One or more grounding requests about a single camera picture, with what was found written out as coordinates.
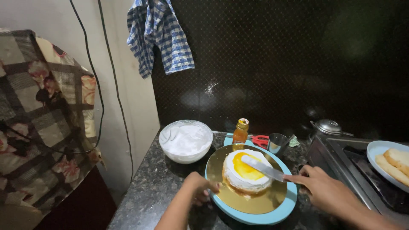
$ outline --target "stove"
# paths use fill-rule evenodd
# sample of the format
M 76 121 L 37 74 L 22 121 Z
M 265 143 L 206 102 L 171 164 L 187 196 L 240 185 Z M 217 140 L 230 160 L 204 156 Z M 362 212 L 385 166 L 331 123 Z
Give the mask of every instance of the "stove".
M 319 135 L 311 143 L 308 162 L 342 181 L 369 209 L 409 229 L 409 194 L 369 163 L 366 147 L 371 141 Z

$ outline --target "checkered fabric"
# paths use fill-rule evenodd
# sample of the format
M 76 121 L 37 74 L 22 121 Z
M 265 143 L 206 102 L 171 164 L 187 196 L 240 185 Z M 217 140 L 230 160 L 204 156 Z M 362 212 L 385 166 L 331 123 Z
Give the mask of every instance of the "checkered fabric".
M 139 73 L 143 78 L 152 73 L 154 45 L 161 50 L 166 74 L 194 69 L 186 35 L 170 0 L 135 0 L 128 12 L 128 30 L 126 43 L 139 60 Z
M 46 215 L 100 161 L 98 149 L 84 153 L 97 140 L 95 88 L 89 71 L 33 31 L 0 29 L 0 205 Z

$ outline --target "granite countertop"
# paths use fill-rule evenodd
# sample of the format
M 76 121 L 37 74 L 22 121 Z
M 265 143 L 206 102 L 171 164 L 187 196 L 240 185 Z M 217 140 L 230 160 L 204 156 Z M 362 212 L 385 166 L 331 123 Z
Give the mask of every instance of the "granite countertop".
M 127 194 L 119 205 L 109 230 L 154 229 L 172 198 L 182 186 L 184 178 L 193 171 L 198 171 L 202 176 L 204 175 L 207 160 L 216 149 L 223 146 L 225 135 L 224 132 L 214 132 L 212 146 L 205 157 L 193 164 L 181 165 L 165 156 L 159 145 L 158 134 L 137 170 Z M 298 174 L 298 167 L 307 163 L 308 145 L 305 141 L 300 142 L 301 146 L 288 147 L 281 157 L 281 160 L 293 174 Z M 212 210 L 207 205 L 191 209 L 189 228 L 191 230 L 343 229 L 338 220 L 314 208 L 308 197 L 303 194 L 298 194 L 295 208 L 287 219 L 274 226 L 245 225 L 227 216 L 213 203 Z

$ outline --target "red scissor handle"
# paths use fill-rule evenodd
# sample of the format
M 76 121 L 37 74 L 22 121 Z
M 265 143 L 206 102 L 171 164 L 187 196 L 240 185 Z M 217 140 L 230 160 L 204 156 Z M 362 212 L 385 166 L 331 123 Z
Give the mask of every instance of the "red scissor handle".
M 269 140 L 268 136 L 263 136 L 263 135 L 253 136 L 252 138 L 253 144 L 263 149 L 267 149 L 268 140 Z

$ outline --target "scissors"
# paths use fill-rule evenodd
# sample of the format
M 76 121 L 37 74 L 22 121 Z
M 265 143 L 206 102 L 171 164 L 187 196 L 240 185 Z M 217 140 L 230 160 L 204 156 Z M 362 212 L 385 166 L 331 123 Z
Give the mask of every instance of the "scissors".
M 226 135 L 227 138 L 233 138 L 233 135 Z M 267 149 L 268 145 L 268 136 L 264 135 L 258 135 L 258 136 L 253 136 L 253 135 L 248 135 L 247 140 L 251 140 L 254 145 L 257 145 L 263 149 Z

